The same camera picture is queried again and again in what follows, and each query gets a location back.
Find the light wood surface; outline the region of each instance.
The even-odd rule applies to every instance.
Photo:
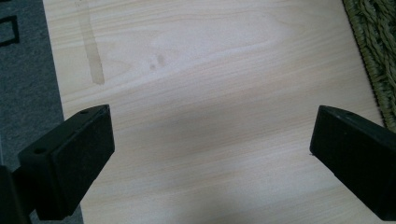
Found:
[[[381,222],[309,152],[319,105],[381,124],[341,1],[44,3],[64,116],[111,106],[85,223]]]

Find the wooden board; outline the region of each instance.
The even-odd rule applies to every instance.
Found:
[[[378,223],[309,142],[381,118],[341,1],[45,0],[64,116],[110,104],[85,223]]]

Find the wood grain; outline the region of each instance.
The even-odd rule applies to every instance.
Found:
[[[381,123],[341,1],[89,1],[103,85],[44,3],[65,117],[111,106],[85,223],[380,222],[309,152],[319,105]]]

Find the green rug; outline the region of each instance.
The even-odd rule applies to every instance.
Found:
[[[396,0],[343,0],[385,124],[396,133]]]

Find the tabletop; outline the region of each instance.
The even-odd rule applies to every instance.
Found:
[[[377,223],[309,151],[320,105],[382,125],[342,1],[44,0],[65,118],[110,104],[100,223]]]

